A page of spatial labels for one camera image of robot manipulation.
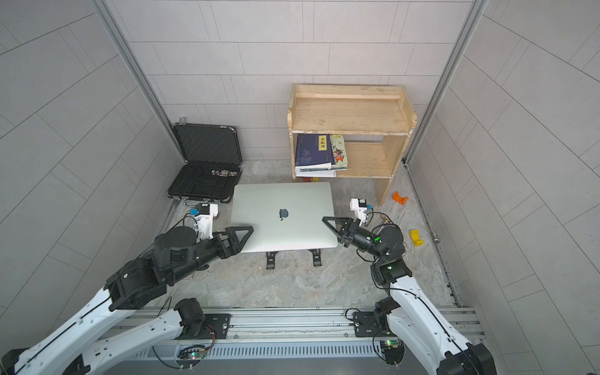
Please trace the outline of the silver laptop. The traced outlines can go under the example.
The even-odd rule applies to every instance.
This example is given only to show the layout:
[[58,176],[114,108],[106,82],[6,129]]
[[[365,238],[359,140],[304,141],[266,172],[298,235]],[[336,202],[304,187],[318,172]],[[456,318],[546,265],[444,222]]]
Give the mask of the silver laptop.
[[328,182],[239,184],[232,198],[231,224],[251,226],[244,253],[335,248],[335,234],[323,223],[334,215]]

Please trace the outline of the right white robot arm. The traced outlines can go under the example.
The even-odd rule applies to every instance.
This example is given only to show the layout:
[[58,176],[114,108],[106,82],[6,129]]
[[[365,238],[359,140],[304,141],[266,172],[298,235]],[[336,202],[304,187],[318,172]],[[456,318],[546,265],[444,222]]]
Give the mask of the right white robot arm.
[[377,328],[400,339],[429,374],[496,374],[488,348],[472,344],[426,297],[406,265],[403,233],[398,226],[383,226],[378,233],[348,217],[324,217],[339,244],[373,256],[370,273],[387,298],[376,303]]

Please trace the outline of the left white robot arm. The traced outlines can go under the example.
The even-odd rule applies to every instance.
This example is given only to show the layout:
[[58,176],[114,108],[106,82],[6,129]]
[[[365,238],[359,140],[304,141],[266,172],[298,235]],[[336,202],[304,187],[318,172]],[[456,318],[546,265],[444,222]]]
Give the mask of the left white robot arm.
[[227,227],[199,239],[192,227],[172,227],[138,257],[109,277],[92,300],[58,331],[32,345],[11,349],[2,358],[3,374],[91,374],[141,349],[185,333],[198,337],[214,329],[194,298],[185,298],[150,323],[101,340],[121,320],[165,295],[217,259],[236,256],[254,232],[251,226]]

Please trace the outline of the yellow arch block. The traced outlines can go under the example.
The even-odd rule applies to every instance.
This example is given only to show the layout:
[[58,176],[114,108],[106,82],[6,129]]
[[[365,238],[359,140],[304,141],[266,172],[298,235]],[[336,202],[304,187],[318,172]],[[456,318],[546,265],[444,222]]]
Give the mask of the yellow arch block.
[[420,237],[420,231],[412,230],[410,231],[409,236],[415,247],[420,247],[424,244],[424,240]]

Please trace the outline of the orange arch block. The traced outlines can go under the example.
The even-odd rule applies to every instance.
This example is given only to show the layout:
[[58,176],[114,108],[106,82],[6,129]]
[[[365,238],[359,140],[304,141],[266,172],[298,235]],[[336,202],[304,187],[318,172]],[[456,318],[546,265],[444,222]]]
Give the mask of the orange arch block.
[[408,202],[409,197],[401,196],[399,192],[394,192],[392,195],[392,200],[395,201],[396,203],[404,206]]

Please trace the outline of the black open briefcase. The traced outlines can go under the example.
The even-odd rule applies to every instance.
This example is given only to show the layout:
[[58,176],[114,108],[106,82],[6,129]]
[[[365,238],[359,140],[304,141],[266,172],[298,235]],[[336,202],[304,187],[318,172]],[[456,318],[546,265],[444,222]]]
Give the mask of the black open briefcase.
[[242,152],[233,126],[184,123],[173,125],[184,166],[167,190],[179,200],[229,203],[242,175]]

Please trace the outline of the white book stack bottom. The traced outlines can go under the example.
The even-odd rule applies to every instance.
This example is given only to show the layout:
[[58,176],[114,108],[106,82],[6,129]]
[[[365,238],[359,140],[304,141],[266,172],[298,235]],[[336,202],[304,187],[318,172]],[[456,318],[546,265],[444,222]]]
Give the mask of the white book stack bottom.
[[336,170],[303,170],[295,169],[295,176],[300,178],[335,178]]

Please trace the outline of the blue book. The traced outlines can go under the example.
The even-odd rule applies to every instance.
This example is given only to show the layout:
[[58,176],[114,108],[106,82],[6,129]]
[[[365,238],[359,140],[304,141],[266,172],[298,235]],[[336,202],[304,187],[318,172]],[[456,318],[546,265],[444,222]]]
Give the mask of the blue book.
[[295,149],[297,170],[330,170],[333,163],[329,134],[298,134]]

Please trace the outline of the colourful picture book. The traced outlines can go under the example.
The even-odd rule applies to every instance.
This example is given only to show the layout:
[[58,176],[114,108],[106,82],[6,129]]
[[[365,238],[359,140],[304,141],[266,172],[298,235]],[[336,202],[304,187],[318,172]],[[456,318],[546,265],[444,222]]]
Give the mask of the colourful picture book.
[[332,169],[348,169],[348,153],[345,148],[345,139],[341,134],[330,134],[332,151]]

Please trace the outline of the left circuit board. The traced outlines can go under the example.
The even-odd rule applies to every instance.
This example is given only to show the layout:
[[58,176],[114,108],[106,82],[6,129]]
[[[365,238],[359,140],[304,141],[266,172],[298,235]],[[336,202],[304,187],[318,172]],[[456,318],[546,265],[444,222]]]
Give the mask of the left circuit board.
[[188,369],[190,371],[200,364],[206,358],[208,347],[205,345],[192,345],[182,348],[176,356],[175,363],[181,370]]

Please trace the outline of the circuit board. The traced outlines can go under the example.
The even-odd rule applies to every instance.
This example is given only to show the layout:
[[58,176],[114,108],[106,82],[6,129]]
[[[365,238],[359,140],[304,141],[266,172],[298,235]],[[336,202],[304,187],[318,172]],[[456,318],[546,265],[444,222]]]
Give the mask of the circuit board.
[[181,370],[188,369],[190,371],[200,364],[206,358],[208,347],[205,345],[192,345],[182,348],[176,356],[175,363]]
[[401,340],[383,340],[379,341],[381,359],[389,366],[399,366],[405,357],[406,347]]

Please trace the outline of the right circuit board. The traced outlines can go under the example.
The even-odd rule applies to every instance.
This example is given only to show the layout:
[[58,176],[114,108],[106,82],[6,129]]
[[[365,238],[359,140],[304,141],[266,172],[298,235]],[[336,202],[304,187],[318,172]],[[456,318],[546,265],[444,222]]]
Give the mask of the right circuit board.
[[399,366],[405,357],[406,347],[401,340],[383,340],[379,341],[381,359],[389,366]]

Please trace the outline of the wooden shelf unit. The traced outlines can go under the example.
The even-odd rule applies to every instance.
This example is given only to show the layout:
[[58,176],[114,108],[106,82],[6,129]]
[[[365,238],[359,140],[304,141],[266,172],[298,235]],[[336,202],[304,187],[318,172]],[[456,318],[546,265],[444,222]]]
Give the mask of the wooden shelf unit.
[[292,169],[299,134],[340,134],[349,153],[338,178],[369,178],[378,205],[388,196],[417,127],[404,86],[292,84],[287,128]]

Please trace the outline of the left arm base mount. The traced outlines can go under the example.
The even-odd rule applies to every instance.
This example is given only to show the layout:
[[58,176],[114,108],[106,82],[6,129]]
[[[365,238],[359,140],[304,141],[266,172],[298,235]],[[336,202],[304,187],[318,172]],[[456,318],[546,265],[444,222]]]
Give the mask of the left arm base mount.
[[201,326],[185,327],[177,340],[226,339],[231,326],[231,314],[208,314]]

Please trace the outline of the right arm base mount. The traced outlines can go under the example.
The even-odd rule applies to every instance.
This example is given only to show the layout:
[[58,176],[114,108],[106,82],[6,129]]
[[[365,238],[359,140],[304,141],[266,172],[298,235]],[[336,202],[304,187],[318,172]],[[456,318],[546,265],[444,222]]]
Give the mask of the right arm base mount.
[[357,309],[351,310],[352,315],[348,315],[351,320],[357,338],[382,338],[389,336],[389,331],[379,325],[373,312],[362,312]]

